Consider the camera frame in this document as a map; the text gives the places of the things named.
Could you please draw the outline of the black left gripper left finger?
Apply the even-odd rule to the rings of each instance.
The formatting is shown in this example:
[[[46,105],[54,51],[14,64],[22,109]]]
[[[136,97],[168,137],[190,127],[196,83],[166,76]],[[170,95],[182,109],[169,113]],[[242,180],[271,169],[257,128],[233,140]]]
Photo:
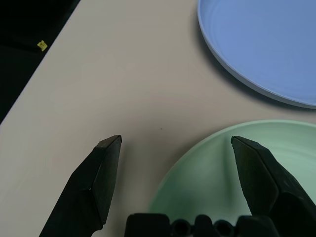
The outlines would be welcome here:
[[[42,237],[90,237],[105,225],[114,194],[120,135],[100,141],[67,181]]]

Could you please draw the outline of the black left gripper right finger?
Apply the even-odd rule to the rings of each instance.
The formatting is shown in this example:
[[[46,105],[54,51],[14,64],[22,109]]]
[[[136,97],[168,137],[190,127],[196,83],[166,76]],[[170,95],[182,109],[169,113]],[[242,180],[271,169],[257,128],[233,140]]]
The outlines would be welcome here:
[[[231,144],[251,214],[269,217],[281,237],[314,237],[316,205],[297,179],[259,143],[233,136]]]

